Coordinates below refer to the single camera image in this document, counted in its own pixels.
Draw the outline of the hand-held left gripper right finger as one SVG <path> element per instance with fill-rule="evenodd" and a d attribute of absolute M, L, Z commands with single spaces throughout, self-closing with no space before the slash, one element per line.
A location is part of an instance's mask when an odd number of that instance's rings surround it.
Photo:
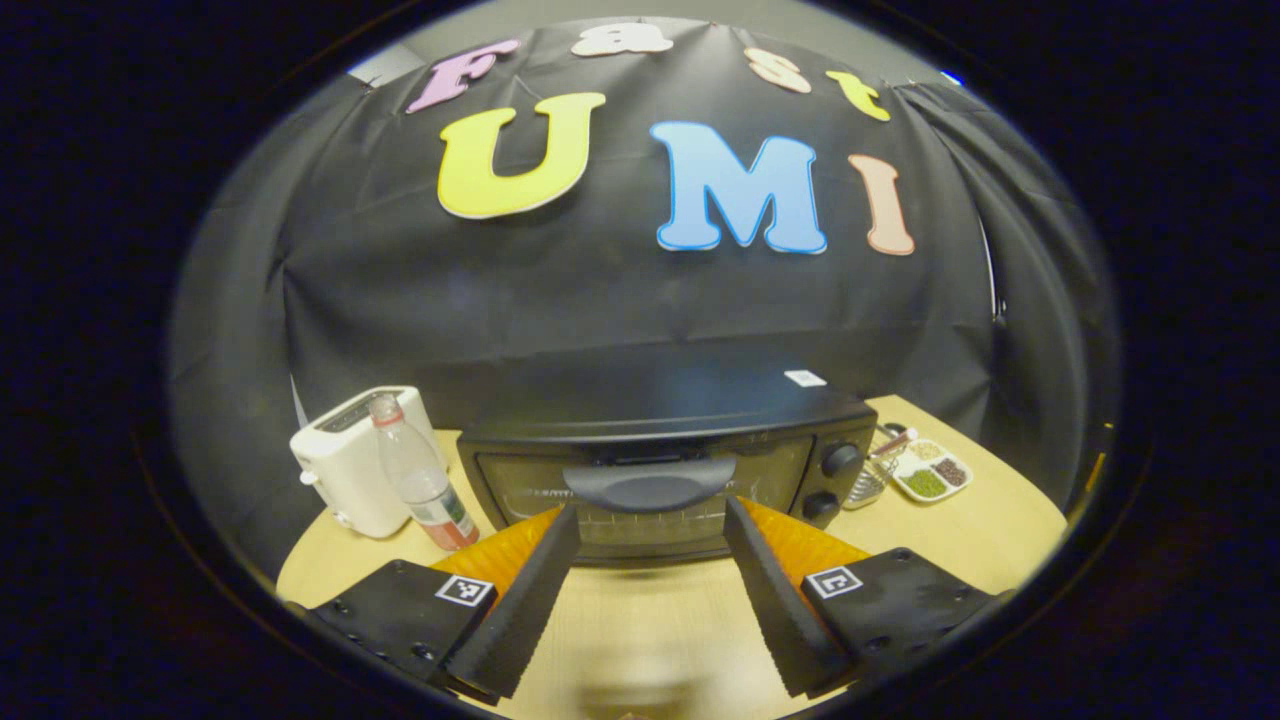
<path fill-rule="evenodd" d="M 884 685 L 1001 601 L 915 550 L 868 553 L 746 498 L 726 501 L 724 538 L 792 696 Z"/>

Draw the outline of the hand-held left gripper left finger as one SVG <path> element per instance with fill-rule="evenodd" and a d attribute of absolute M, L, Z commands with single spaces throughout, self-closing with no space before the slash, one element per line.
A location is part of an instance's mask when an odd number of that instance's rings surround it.
<path fill-rule="evenodd" d="M 402 675 L 483 703 L 509 700 L 580 548 L 550 509 L 424 566 L 392 560 L 310 612 L 310 626 Z"/>

